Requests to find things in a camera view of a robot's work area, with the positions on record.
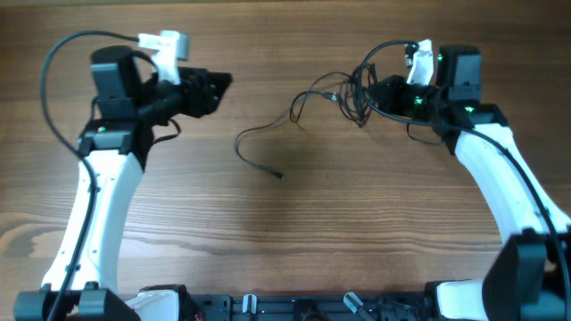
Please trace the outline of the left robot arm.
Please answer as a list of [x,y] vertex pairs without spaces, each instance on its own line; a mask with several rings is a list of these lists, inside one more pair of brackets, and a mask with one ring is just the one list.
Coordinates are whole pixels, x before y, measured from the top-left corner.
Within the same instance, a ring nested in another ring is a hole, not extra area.
[[178,66],[126,45],[91,55],[100,118],[91,119],[73,153],[78,189],[62,244],[39,290],[21,292],[17,320],[196,320],[200,309],[183,285],[155,285],[134,298],[118,294],[118,258],[128,208],[152,147],[153,127],[183,114],[218,109],[232,82],[226,72]]

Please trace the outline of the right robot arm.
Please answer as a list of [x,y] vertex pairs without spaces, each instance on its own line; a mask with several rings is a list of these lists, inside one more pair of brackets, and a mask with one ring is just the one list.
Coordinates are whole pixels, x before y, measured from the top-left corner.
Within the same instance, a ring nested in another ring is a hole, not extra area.
[[481,100],[482,56],[472,45],[403,42],[409,74],[378,79],[357,69],[357,94],[370,110],[427,127],[476,181],[501,235],[485,277],[426,285],[436,320],[567,320],[570,218],[525,163],[509,123]]

